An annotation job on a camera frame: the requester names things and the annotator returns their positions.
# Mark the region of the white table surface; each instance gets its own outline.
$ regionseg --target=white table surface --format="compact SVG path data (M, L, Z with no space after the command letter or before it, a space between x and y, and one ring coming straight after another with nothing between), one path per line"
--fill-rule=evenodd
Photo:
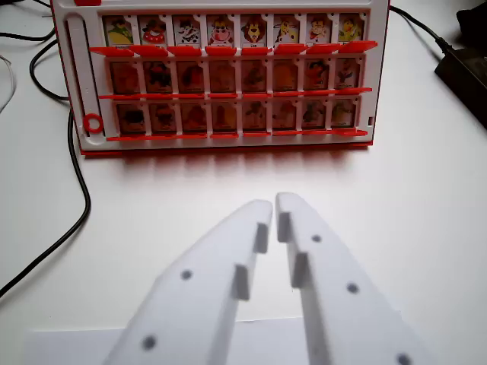
M392 1L451 42L456 11L481 2ZM46 34L47 11L29 1L0 7L0 31ZM417 31L421 39L390 15L375 141L366 150L82 157L91 216L0 300L0 363L22 362L32 329L124 326L156 275L204 232L243 203L280 191L312 202L438 363L485 363L487 132L436 77L441 53ZM43 96L28 74L40 48L0 39L18 77L0 115L0 285L84 206L66 144L68 109ZM50 55L39 79L65 95L59 57ZM0 97L7 77L0 65ZM274 231L254 279L238 319L301 314Z

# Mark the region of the character card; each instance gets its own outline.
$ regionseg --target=character card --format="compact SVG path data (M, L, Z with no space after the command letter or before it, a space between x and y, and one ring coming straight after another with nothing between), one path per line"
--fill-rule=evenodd
M152 134L176 133L176 118L169 104L149 104Z
M242 48L256 48L267 46L267 23L260 14L242 14L241 40Z
M181 103L183 132L203 133L206 128L206 111L199 103Z
M144 62L145 89L148 93L170 94L173 85L170 78L170 69L164 62Z
M208 15L206 17L206 28L209 46L234 46L234 24L228 19L227 15Z
M233 103L213 103L213 132L236 132L237 111Z
M192 15L174 15L173 28L176 46L201 47L199 22Z
M357 87L359 69L356 59L336 59L335 89Z
M339 42L350 42L351 40L362 40L364 34L364 21L359 14L340 14L339 20Z
M306 44L329 43L332 33L332 21L326 14L308 14L306 20Z
M293 14L274 15L274 46L299 42L299 21Z
M295 91L298 87L298 67L292 59L274 60L274 91Z
M243 60L241 74L244 93L265 93L267 91L267 68L262 60Z
M210 90L212 93L235 92L235 68L230 61L210 61Z
M320 100L307 100L303 102L302 129L325 128L325 106Z
M108 46L130 46L134 44L132 25L123 15L103 17L103 28Z
M166 24L159 15L139 15L138 29L142 44L167 45Z
M266 130L266 108L260 101L242 104L242 126L244 132Z
M116 114L119 117L120 134L144 134L144 112L136 104L117 104Z
M304 62L304 89L327 89L329 66L326 61L324 59L305 59Z
M180 93L202 93L205 90L203 84L203 69L196 61L182 61L177 63L177 78Z
M353 127L355 124L355 104L351 99L333 101L332 127Z
M114 94L138 94L138 74L130 62L111 62L112 85Z
M296 129L296 107L291 101L272 103L272 128L279 131Z

